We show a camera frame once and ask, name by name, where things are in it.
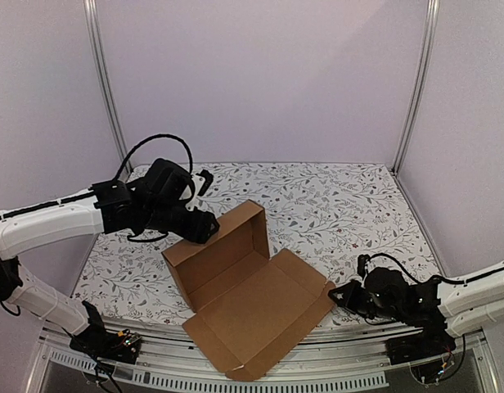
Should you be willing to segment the brown cardboard box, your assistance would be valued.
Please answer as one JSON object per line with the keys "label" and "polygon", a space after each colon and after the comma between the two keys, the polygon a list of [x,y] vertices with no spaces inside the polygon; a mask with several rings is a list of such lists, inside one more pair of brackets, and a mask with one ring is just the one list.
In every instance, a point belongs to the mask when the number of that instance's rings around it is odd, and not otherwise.
{"label": "brown cardboard box", "polygon": [[326,317],[335,285],[287,249],[270,255],[266,212],[256,202],[218,223],[204,245],[181,240],[163,257],[194,313],[184,331],[220,373],[252,382]]}

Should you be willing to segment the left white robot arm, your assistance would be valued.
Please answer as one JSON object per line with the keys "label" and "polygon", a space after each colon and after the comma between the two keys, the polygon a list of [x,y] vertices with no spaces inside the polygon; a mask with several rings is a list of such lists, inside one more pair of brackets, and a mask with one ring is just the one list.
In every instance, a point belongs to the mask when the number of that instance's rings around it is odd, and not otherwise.
{"label": "left white robot arm", "polygon": [[20,254],[84,235],[127,232],[130,242],[145,243],[152,231],[160,241],[170,233],[195,244],[219,229],[214,214],[196,205],[214,181],[169,160],[155,160],[131,182],[119,178],[95,183],[71,196],[17,210],[0,210],[0,303],[26,309],[73,336],[94,355],[112,347],[92,305],[70,299],[21,266]]}

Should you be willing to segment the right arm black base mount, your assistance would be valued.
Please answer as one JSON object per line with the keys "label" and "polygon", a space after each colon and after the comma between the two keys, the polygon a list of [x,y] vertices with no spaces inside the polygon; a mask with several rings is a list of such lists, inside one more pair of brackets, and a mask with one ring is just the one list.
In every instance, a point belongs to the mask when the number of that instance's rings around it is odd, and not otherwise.
{"label": "right arm black base mount", "polygon": [[408,364],[412,377],[421,385],[437,384],[454,365],[455,339],[446,332],[419,332],[385,342],[392,365]]}

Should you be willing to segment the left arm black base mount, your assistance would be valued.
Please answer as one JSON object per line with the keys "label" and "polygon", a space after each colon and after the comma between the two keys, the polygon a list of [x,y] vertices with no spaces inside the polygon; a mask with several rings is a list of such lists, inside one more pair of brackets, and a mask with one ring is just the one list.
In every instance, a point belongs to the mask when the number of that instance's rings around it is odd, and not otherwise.
{"label": "left arm black base mount", "polygon": [[97,308],[82,302],[88,312],[88,327],[78,335],[71,335],[70,348],[92,359],[109,359],[126,364],[135,364],[141,349],[142,337],[129,329],[108,332]]}

